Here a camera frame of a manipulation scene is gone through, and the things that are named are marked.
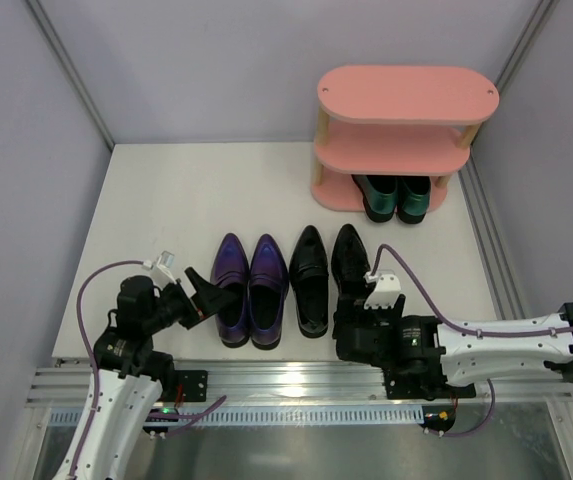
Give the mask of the green metallic shoe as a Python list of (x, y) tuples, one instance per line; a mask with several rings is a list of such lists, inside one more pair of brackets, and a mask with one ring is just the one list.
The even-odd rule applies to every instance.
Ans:
[(398, 188), (398, 218), (410, 225), (421, 223), (430, 205), (431, 179), (426, 176), (400, 176)]
[(367, 217), (375, 223), (389, 221), (397, 206), (397, 178), (387, 175), (353, 175), (352, 180), (362, 194)]

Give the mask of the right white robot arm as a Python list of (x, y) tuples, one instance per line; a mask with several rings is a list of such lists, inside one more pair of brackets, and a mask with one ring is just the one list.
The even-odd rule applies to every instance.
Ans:
[(382, 370), (390, 400), (473, 398), (475, 385), (551, 371), (573, 384), (573, 303), (544, 317), (447, 326), (436, 316), (340, 300), (333, 338), (339, 359)]

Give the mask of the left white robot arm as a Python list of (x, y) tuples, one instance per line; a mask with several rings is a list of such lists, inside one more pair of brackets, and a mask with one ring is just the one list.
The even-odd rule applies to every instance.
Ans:
[(148, 275), (123, 280), (109, 324), (96, 342), (86, 341), (91, 377), (84, 408), (58, 479), (121, 479), (155, 403), (177, 383), (172, 355), (153, 337), (179, 324), (191, 329), (237, 300), (236, 294), (185, 273), (187, 295), (166, 266), (143, 263)]

